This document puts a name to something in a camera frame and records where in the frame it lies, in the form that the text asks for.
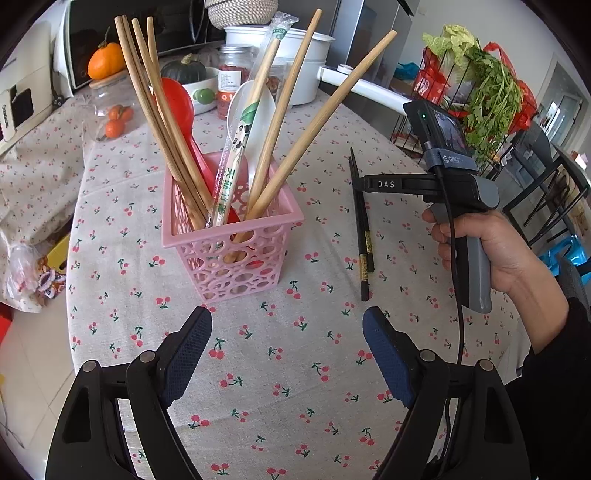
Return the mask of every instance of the device screen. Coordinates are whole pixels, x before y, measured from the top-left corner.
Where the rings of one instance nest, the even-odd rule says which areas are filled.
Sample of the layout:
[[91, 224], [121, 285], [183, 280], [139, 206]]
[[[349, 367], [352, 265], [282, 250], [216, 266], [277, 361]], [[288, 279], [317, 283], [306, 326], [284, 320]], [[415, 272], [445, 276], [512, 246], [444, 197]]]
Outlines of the device screen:
[[462, 138], [462, 134], [458, 130], [457, 123], [447, 115], [433, 109], [437, 123], [445, 139], [447, 148], [458, 153], [464, 153], [467, 148]]

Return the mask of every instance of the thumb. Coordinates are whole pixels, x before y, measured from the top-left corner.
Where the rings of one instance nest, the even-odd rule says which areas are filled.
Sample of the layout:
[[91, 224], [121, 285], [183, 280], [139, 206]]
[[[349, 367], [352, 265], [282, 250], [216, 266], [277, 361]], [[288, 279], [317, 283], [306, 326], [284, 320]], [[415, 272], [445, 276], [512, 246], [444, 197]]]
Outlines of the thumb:
[[[485, 213], [465, 213], [464, 215], [460, 215], [453, 221], [456, 238], [462, 236], [482, 238], [486, 235], [490, 220], [491, 216]], [[444, 235], [451, 235], [449, 223], [442, 223], [440, 229]]]

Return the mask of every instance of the blue gripper pad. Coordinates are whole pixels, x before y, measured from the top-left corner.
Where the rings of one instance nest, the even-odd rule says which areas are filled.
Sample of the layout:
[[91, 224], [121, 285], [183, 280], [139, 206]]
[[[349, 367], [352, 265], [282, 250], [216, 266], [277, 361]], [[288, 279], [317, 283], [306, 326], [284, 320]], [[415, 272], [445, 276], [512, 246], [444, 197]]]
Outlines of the blue gripper pad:
[[163, 408], [181, 398], [212, 335], [212, 314], [197, 307], [178, 332], [170, 333], [158, 348], [156, 366]]
[[404, 334], [394, 330], [382, 310], [370, 307], [363, 314], [363, 335], [392, 396], [399, 399], [406, 408], [412, 407], [415, 394], [410, 382], [410, 373], [394, 346], [396, 335]]

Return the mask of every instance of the basket rim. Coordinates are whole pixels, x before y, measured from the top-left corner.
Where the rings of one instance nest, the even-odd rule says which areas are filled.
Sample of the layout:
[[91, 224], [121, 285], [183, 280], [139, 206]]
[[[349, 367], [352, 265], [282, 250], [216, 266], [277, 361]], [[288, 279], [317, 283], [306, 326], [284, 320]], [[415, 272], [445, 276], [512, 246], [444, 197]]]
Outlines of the basket rim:
[[[211, 152], [203, 154], [205, 158], [218, 157], [221, 152]], [[277, 163], [272, 158], [269, 165], [269, 175], [272, 176], [277, 170]], [[257, 218], [253, 220], [244, 220], [238, 223], [228, 223], [221, 226], [203, 228], [198, 231], [181, 233], [179, 235], [172, 234], [172, 195], [173, 195], [173, 176], [168, 168], [165, 168], [164, 177], [164, 191], [162, 198], [162, 246], [164, 248], [179, 247], [191, 242], [215, 239], [219, 236], [227, 236], [233, 233], [249, 232], [251, 230], [258, 230], [261, 228], [269, 228], [272, 226], [282, 226], [289, 223], [302, 222], [305, 220], [304, 213], [301, 211], [300, 205], [297, 203], [287, 182], [283, 184], [278, 193], [279, 205], [284, 209], [289, 210], [288, 213], [274, 215], [271, 220], [270, 217]]]

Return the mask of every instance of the pink plastic basket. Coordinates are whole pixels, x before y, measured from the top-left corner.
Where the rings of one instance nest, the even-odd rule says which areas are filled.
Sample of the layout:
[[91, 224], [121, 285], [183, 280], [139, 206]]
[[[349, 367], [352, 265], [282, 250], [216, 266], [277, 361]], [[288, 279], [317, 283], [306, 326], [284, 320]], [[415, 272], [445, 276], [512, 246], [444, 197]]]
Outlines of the pink plastic basket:
[[[217, 170], [221, 154], [204, 155], [212, 171]], [[272, 162], [269, 169], [271, 175], [276, 168], [277, 164]], [[247, 184], [246, 160], [243, 160], [232, 204], [240, 218], [246, 211]], [[195, 288], [208, 303], [268, 290], [277, 285], [288, 234], [294, 223], [303, 220], [304, 214], [285, 184], [267, 210], [266, 217], [193, 232], [178, 186], [170, 172], [166, 171], [162, 245], [164, 248], [176, 247]], [[245, 242], [234, 243], [231, 240], [236, 233], [250, 231], [254, 234]], [[229, 253], [238, 251], [246, 254], [243, 260], [234, 263], [225, 261]]]

